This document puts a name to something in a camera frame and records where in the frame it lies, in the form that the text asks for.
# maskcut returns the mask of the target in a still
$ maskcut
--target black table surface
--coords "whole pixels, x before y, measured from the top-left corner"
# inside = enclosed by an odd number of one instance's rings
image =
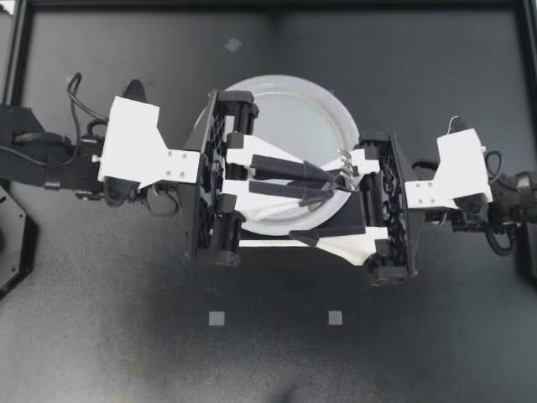
[[[73,133],[65,84],[76,71],[101,112],[128,80],[144,81],[177,148],[209,89],[288,74],[333,90],[359,125],[395,131],[411,160],[437,158],[435,138],[459,114],[506,172],[537,165],[508,10],[87,10],[34,24],[23,104],[49,131]],[[427,227],[420,275],[367,288],[359,268],[312,249],[251,249],[240,268],[193,270],[180,217],[12,192],[40,232],[34,272],[0,301],[1,402],[537,396],[537,290],[482,235]],[[341,327],[327,326],[329,310]],[[226,326],[209,327],[209,311],[225,311]]]

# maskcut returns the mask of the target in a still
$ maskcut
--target gray square marker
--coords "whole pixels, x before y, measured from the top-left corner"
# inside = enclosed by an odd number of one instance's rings
[[[229,39],[224,47],[232,53],[235,53],[242,45],[242,42],[237,38]]]
[[[209,326],[224,326],[226,313],[224,311],[209,311]]]
[[[341,326],[343,324],[343,314],[341,311],[328,311],[328,326]]]

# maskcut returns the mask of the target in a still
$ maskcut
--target wire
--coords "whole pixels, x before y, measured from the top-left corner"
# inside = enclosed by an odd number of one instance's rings
[[[487,237],[487,242],[495,254],[499,254],[500,256],[509,256],[514,251],[514,248],[516,246],[516,238],[513,231],[507,232],[509,240],[509,246],[507,247],[504,247],[499,244],[498,240],[496,239],[496,235],[494,235],[492,229],[485,229],[485,236]]]
[[[78,86],[81,84],[81,81],[82,81],[82,74],[80,72],[76,73],[70,79],[69,84],[67,85],[67,94],[69,95],[69,98],[71,99],[71,101],[73,101],[76,104],[76,106],[78,106],[88,115],[93,116],[95,119],[101,119],[101,120],[105,120],[108,122],[107,116],[100,115],[99,113],[93,111],[84,102],[82,102],[80,99],[76,97],[76,92],[78,91]]]
[[[174,207],[169,212],[156,212],[151,207],[151,204],[147,199],[143,200],[142,203],[148,208],[149,212],[153,214],[156,217],[173,217],[175,214],[177,214],[180,210],[180,202],[178,199],[175,199],[173,196],[170,195],[169,191],[164,191],[164,194],[159,193],[153,186],[154,193],[158,196],[167,196],[173,203]]]
[[[76,93],[78,92],[78,87],[81,84],[81,79],[82,79],[82,74],[81,73],[76,73],[70,79],[69,83],[67,84],[67,94],[69,95],[69,98],[70,98],[70,113],[71,113],[71,116],[73,117],[73,121],[75,123],[76,144],[75,144],[75,149],[73,150],[73,154],[67,160],[62,162],[61,163],[62,165],[68,165],[71,162],[73,162],[75,160],[76,156],[78,155],[78,153],[80,151],[80,148],[81,148],[81,137],[82,137],[82,135],[81,135],[81,124],[80,124],[80,121],[78,120],[78,116],[76,115],[75,105],[78,105],[82,110],[84,110],[87,113],[90,113],[92,116],[96,115],[95,116],[96,118],[99,118],[101,120],[106,120],[106,121],[108,120],[106,117],[103,117],[101,115],[98,115],[98,114],[94,113],[89,107],[84,105],[76,97]],[[39,166],[46,166],[48,164],[48,162],[46,162],[46,161],[37,160],[35,158],[32,158],[32,157],[26,155],[25,153],[22,153],[22,152],[20,152],[20,151],[18,151],[16,149],[12,149],[12,148],[10,148],[8,146],[5,146],[5,145],[0,145],[0,150],[8,152],[8,153],[13,154],[13,155],[16,155],[19,158],[22,158],[23,160],[27,160],[28,162],[31,162],[32,164],[36,164],[36,165],[39,165]]]
[[[451,125],[453,124],[455,119],[458,119],[458,118],[459,118],[459,116],[455,115],[453,118],[450,119],[450,122],[447,124],[447,133],[446,134],[451,134]]]
[[[498,157],[498,168],[496,169],[495,172],[493,172],[493,170],[490,168],[489,159],[490,159],[491,155],[496,155]],[[492,176],[492,177],[488,178],[488,183],[489,184],[494,183],[495,181],[498,180],[498,178],[502,174],[502,167],[503,167],[502,154],[499,151],[496,151],[496,150],[488,151],[485,154],[485,166],[487,166],[488,174]]]
[[[91,122],[87,124],[86,131],[89,136],[95,137],[95,134],[93,133],[93,128],[96,126],[107,126],[108,121],[104,119],[93,119]]]
[[[17,151],[16,149],[10,149],[9,147],[5,145],[0,145],[0,150],[6,151],[10,154],[17,155],[19,158],[22,158],[24,160],[27,160],[28,162],[31,162],[32,164],[40,165],[40,166],[46,166],[47,163],[44,161],[36,160],[35,158],[32,158],[25,153],[21,153],[20,151]]]

